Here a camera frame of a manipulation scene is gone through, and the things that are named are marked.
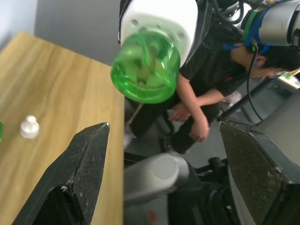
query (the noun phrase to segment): dark hair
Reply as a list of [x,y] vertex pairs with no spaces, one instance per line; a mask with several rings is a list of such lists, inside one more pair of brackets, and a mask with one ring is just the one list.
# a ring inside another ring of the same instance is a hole
[[[263,49],[263,45],[258,45],[258,52]],[[300,68],[300,53],[298,48],[293,46],[269,46],[269,50],[262,54],[267,58],[264,68],[282,68],[293,71]]]

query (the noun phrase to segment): green plastic cup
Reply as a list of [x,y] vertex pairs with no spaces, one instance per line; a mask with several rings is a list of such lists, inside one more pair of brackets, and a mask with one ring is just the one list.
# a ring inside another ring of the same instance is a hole
[[166,36],[145,31],[129,36],[112,64],[114,86],[127,98],[155,104],[175,92],[180,54]]

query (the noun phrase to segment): small white bottle cap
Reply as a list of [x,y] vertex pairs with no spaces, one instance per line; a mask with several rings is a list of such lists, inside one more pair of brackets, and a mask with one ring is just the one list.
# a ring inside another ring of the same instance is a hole
[[34,116],[26,116],[25,120],[21,123],[20,134],[27,138],[35,138],[39,133],[39,124]]

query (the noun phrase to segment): wall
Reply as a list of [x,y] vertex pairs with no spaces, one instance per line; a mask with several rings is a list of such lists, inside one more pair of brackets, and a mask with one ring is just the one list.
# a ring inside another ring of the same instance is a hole
[[272,138],[290,160],[300,166],[300,92],[293,94],[259,128]]
[[37,0],[0,0],[0,48],[18,31],[34,33]]
[[35,34],[111,65],[118,53],[120,0],[39,0]]

